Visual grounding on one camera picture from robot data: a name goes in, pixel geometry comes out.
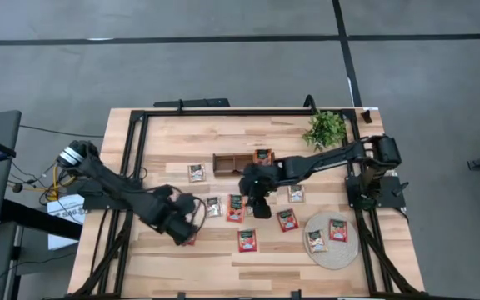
wooden tabletop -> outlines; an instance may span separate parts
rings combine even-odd
[[[113,109],[108,120],[101,159],[115,172],[120,169],[130,112],[131,109]],[[151,117],[142,163],[149,172],[144,186],[169,183],[200,198],[219,196],[224,200],[228,194],[239,192],[239,177],[215,178],[213,153],[252,153],[255,149],[271,148],[276,158],[312,155],[313,149],[301,139],[309,128],[308,120],[309,117],[278,116]],[[372,120],[370,124],[361,118],[357,120],[361,136],[384,133],[379,111],[372,111]],[[349,125],[347,131],[352,141]],[[137,140],[135,134],[132,160]],[[189,183],[188,165],[198,163],[205,165],[206,181]],[[317,212],[339,212],[356,228],[343,183],[346,175],[345,166],[313,174],[302,183],[306,203],[290,204],[286,188],[279,188],[267,198],[273,212],[293,208],[301,227],[290,232],[282,233],[275,217],[246,217],[243,224],[214,217],[205,222],[195,246],[179,247],[168,235],[155,233],[136,217],[122,296],[176,297],[178,292],[186,292],[188,297],[289,297],[290,291],[299,288],[304,297],[367,296],[360,252],[348,267],[334,271],[319,267],[303,246],[303,227]],[[407,221],[390,208],[378,209],[377,213],[387,255],[415,288],[423,290]],[[90,273],[102,215],[100,211],[87,215],[69,292],[80,288]],[[109,217],[98,258],[104,252]],[[257,252],[238,252],[237,231],[246,228],[257,229]],[[372,261],[377,288],[383,290],[373,252]],[[112,262],[110,268],[108,291],[113,290],[116,264],[117,261]]]

potted plant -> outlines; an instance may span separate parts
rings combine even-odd
[[[317,112],[308,123],[312,128],[302,138],[308,146],[314,145],[314,151],[340,143],[346,136],[346,125],[332,112]]]

robotic arm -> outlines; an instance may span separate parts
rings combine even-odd
[[[100,183],[109,197],[125,203],[127,209],[132,209],[158,233],[169,234],[177,245],[188,241],[200,228],[193,224],[193,216],[199,209],[194,200],[201,201],[199,198],[181,193],[174,202],[173,190],[180,191],[169,185],[143,189],[139,179],[117,175],[103,166],[98,149],[90,142],[73,141],[57,157],[57,163],[70,175]]]
[[[293,185],[309,178],[315,172],[335,168],[347,163],[364,163],[366,172],[360,175],[361,191],[365,197],[376,196],[379,179],[387,170],[401,163],[398,146],[388,136],[372,136],[352,142],[347,146],[322,152],[310,157],[285,157],[276,159],[271,166],[249,164],[240,180],[240,192],[248,196],[247,205],[253,207],[255,218],[270,218],[272,213],[266,197],[278,187]]]

round woven placemat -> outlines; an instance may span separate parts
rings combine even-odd
[[[329,220],[336,219],[347,221],[347,242],[333,241],[329,239]],[[327,244],[328,251],[310,253],[307,235],[305,233],[322,230],[323,239]],[[308,255],[318,265],[338,270],[350,264],[358,254],[358,236],[355,227],[340,213],[337,212],[320,212],[308,220],[303,233],[303,244]]]

gray floor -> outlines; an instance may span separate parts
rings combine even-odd
[[[341,2],[349,34],[480,33],[478,0]],[[337,32],[322,0],[0,0],[0,39]],[[363,105],[380,107],[402,153],[427,290],[480,298],[480,172],[466,167],[480,156],[480,41],[350,47]],[[0,111],[54,130],[101,134],[110,108],[156,101],[296,106],[307,93],[351,105],[339,42],[0,47]],[[17,164],[40,173],[72,140],[22,129]],[[33,193],[8,196],[38,205]],[[20,298],[62,296],[71,268],[25,276]]]

